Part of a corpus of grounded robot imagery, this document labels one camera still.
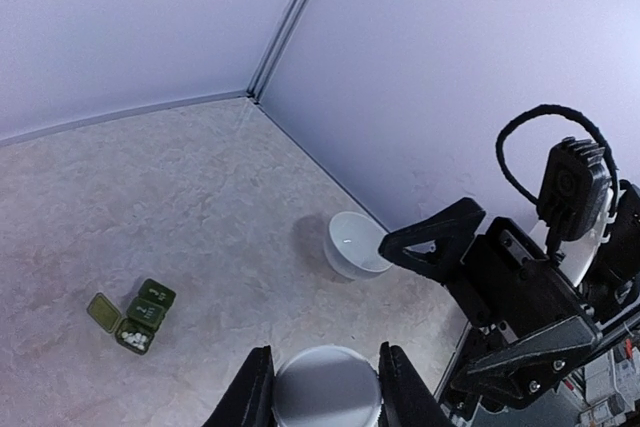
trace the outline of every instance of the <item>small green container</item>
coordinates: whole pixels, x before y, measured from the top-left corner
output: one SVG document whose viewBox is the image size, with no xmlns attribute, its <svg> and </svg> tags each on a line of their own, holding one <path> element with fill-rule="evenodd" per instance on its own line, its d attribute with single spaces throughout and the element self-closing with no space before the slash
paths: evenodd
<svg viewBox="0 0 640 427">
<path fill-rule="evenodd" d="M 91 300 L 87 312 L 106 332 L 114 334 L 120 345 L 131 352 L 144 355 L 149 351 L 149 346 L 175 298 L 174 291 L 153 279 L 147 279 L 138 296 L 129 305 L 127 317 L 123 318 L 118 308 L 102 292 L 98 292 Z"/>
</svg>

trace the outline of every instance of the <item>white lid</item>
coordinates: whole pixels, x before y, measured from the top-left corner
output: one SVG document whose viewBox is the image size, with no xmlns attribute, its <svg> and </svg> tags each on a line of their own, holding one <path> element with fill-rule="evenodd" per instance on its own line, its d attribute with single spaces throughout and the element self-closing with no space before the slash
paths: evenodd
<svg viewBox="0 0 640 427">
<path fill-rule="evenodd" d="M 280 427 L 374 427 L 382 405 L 369 362 L 335 345 L 305 350 L 286 362 L 273 396 Z"/>
</svg>

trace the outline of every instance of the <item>floor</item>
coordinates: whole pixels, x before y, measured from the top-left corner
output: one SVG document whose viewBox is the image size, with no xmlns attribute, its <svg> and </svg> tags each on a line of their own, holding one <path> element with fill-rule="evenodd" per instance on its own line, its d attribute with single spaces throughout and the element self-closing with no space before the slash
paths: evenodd
<svg viewBox="0 0 640 427">
<path fill-rule="evenodd" d="M 464 326 L 400 268 L 347 282 L 322 254 L 357 205 L 246 99 L 0 149 L 0 425 L 199 426 L 253 346 L 372 363 L 402 345 L 433 389 Z M 153 277 L 178 294 L 145 356 L 87 315 Z"/>
</svg>

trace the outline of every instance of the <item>pill box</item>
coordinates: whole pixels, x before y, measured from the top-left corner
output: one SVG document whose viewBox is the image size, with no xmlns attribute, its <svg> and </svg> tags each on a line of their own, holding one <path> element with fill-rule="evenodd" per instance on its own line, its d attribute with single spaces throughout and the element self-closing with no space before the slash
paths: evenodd
<svg viewBox="0 0 640 427">
<path fill-rule="evenodd" d="M 114 334 L 116 342 L 131 352 L 144 355 L 175 297 L 176 293 L 171 289 L 147 279 L 127 308 L 126 317 L 102 292 L 93 297 L 87 312 L 106 332 Z"/>
</svg>

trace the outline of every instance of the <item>metal strip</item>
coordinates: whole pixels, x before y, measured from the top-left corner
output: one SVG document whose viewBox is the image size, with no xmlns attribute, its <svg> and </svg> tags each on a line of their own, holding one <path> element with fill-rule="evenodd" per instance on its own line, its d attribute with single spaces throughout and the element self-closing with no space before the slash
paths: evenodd
<svg viewBox="0 0 640 427">
<path fill-rule="evenodd" d="M 249 87 L 247 87 L 247 94 L 249 97 L 254 98 L 256 102 L 260 102 L 262 94 L 269 80 L 271 80 L 276 65 L 282 57 L 284 49 L 308 2 L 309 0 L 291 0 L 289 2 L 282 20 L 278 24 L 276 33 L 269 42 L 269 46 L 249 83 Z"/>
<path fill-rule="evenodd" d="M 85 127 L 87 125 L 95 125 L 101 122 L 109 122 L 111 120 L 124 119 L 126 117 L 133 117 L 136 115 L 149 114 L 151 112 L 158 112 L 160 110 L 175 109 L 177 107 L 186 107 L 189 105 L 205 104 L 207 102 L 215 102 L 218 100 L 229 100 L 246 97 L 247 93 L 244 91 L 226 92 L 223 94 L 206 95 L 204 97 L 194 97 L 191 99 L 175 100 L 172 102 L 164 102 L 162 104 L 145 105 L 143 107 L 134 107 L 132 109 L 120 110 L 118 112 L 111 112 L 104 115 L 97 115 L 88 119 L 75 120 L 72 122 L 66 122 L 60 125 L 54 125 L 52 127 L 46 127 L 44 129 L 36 130 L 33 132 L 27 132 L 26 134 L 18 134 L 6 139 L 0 139 L 0 147 L 6 147 L 7 145 L 19 144 L 21 142 L 27 142 L 34 140 L 45 135 L 57 134 L 59 132 L 65 132 L 67 130 L 77 129 L 78 127 Z"/>
</svg>

